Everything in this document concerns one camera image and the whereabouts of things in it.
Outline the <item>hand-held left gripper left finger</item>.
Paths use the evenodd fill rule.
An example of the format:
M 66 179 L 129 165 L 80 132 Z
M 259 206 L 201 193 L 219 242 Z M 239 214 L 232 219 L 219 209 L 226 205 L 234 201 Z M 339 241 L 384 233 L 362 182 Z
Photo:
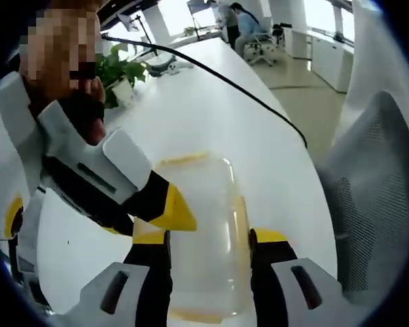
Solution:
M 104 269 L 53 326 L 167 326 L 172 293 L 170 232 L 142 235 L 124 262 Z

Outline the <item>person's right hand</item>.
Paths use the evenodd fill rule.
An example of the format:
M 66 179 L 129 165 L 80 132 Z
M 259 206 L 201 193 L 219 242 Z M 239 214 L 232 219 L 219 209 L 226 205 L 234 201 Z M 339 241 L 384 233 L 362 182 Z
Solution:
M 81 80 L 73 92 L 71 122 L 89 145 L 97 145 L 106 135 L 104 127 L 105 90 L 98 76 Z

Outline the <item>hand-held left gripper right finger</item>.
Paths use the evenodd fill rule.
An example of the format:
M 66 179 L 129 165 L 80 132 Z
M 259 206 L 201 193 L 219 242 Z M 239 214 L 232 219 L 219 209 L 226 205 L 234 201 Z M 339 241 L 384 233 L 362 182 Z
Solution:
M 361 308 L 313 261 L 299 259 L 283 234 L 249 231 L 251 287 L 258 326 L 359 326 Z

